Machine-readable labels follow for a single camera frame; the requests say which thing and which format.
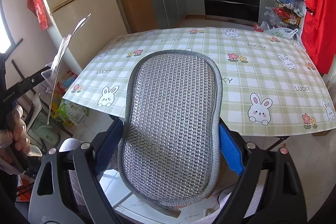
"yellow flower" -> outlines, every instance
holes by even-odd
[[[316,125],[316,119],[315,119],[314,117],[312,117],[312,118],[310,119],[310,121],[311,121],[311,124],[312,124],[312,125]]]

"green checkered tablecloth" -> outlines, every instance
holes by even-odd
[[[63,98],[124,117],[136,63],[168,49],[201,52],[217,64],[223,82],[221,118],[241,135],[288,136],[336,128],[327,88],[304,49],[288,39],[244,30],[180,28],[117,37]]]

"tile floor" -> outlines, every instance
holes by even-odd
[[[180,22],[178,27],[253,30],[250,26],[200,19],[186,19]],[[91,141],[97,133],[105,131],[111,123],[112,120],[107,114],[92,110],[84,125],[73,128],[74,137],[82,141]],[[268,148],[277,141],[275,137],[244,136],[244,139],[253,141],[262,149]],[[323,137],[314,137],[311,134],[291,136],[283,143],[286,144],[298,170],[306,199],[307,216],[310,219],[327,199],[336,183],[336,130],[332,130]],[[230,181],[234,182],[236,176],[233,172],[227,172],[226,176],[229,186]]]

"blue gripper pad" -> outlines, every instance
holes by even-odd
[[[219,125],[219,139],[220,149],[229,168],[241,175],[244,171],[241,152],[222,124]]]
[[[123,135],[124,125],[123,122],[118,119],[112,123],[106,132],[100,133],[105,134],[104,142],[101,144],[99,150],[95,154],[95,173],[99,174],[104,172],[110,163],[112,155],[116,150],[118,143]]]

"silver screw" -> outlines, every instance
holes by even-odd
[[[81,149],[88,149],[90,147],[90,143],[82,143]]]
[[[51,149],[49,149],[49,151],[48,151],[48,153],[49,153],[49,155],[53,155],[53,154],[55,154],[56,153],[56,148],[51,148]]]
[[[280,153],[286,155],[286,154],[288,154],[288,150],[284,147],[281,147],[280,148]]]
[[[253,143],[253,142],[248,142],[248,143],[246,143],[246,147],[247,147],[248,149],[255,149],[255,143]]]

